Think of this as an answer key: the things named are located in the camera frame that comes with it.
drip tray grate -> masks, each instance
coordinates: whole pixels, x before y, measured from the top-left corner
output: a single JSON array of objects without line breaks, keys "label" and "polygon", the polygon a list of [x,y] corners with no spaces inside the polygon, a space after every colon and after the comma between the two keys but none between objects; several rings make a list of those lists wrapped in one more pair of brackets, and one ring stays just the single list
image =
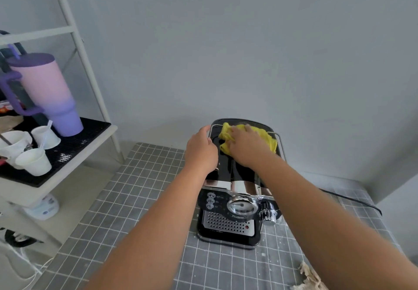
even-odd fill
[{"label": "drip tray grate", "polygon": [[230,221],[219,213],[203,211],[203,226],[215,231],[254,236],[254,220],[247,222]]}]

yellow cloth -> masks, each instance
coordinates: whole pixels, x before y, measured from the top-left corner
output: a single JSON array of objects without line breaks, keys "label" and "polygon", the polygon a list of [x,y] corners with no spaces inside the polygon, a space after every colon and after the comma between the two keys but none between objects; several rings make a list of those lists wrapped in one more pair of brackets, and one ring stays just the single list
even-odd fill
[{"label": "yellow cloth", "polygon": [[[237,125],[238,129],[245,129],[245,125],[241,124],[241,125]],[[223,139],[223,140],[234,140],[233,137],[229,134],[229,131],[231,129],[231,125],[229,125],[228,123],[224,123],[222,126],[222,130],[221,133],[219,134],[219,138]],[[257,128],[254,126],[251,126],[251,129],[253,129],[254,131],[256,131],[261,138],[263,138],[265,140],[265,142],[267,143],[267,145],[269,145],[270,150],[272,152],[276,152],[276,148],[277,148],[277,140],[275,140],[274,138],[272,138],[264,129],[261,128]],[[226,143],[222,144],[219,146],[219,148],[221,149],[221,151],[230,156],[231,153],[229,152],[229,148],[227,146]]]}]

black rubber mat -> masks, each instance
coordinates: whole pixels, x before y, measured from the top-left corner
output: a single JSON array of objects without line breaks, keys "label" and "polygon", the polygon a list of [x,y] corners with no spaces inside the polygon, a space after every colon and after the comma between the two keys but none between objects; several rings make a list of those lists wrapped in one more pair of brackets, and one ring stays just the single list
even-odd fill
[{"label": "black rubber mat", "polygon": [[[110,126],[110,123],[104,121],[96,121],[89,118],[81,118],[84,129],[81,133],[71,137],[61,137],[54,128],[55,134],[61,138],[61,143],[51,149],[46,150],[46,155],[51,162],[52,169],[41,176],[35,177],[26,170],[17,170],[5,163],[0,166],[0,177],[12,181],[24,183],[32,187],[40,187],[51,176],[57,173],[66,163],[74,158],[81,150],[87,147],[97,136]],[[15,130],[27,131],[30,133],[32,129],[38,127],[38,124],[32,117],[25,117],[23,123],[19,124]],[[35,140],[32,143],[34,148],[37,147]]]}]

steam knob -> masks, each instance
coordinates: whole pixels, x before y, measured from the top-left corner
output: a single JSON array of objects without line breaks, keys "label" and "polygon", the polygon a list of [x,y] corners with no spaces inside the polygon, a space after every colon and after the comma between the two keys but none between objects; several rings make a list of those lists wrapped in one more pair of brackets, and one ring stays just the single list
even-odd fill
[{"label": "steam knob", "polygon": [[260,218],[266,225],[276,224],[277,211],[274,209],[273,205],[265,201],[261,204]]}]

black espresso machine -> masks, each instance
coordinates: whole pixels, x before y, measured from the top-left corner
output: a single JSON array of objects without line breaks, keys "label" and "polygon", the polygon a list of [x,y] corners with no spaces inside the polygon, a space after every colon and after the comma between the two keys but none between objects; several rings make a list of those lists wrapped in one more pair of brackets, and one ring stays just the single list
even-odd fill
[{"label": "black espresso machine", "polygon": [[197,235],[205,241],[251,249],[260,241],[262,225],[274,225],[282,213],[259,176],[219,149],[225,122],[264,129],[277,140],[276,154],[285,157],[280,136],[266,125],[237,118],[217,119],[211,125],[209,137],[218,147],[219,163],[207,175],[198,196]]}]

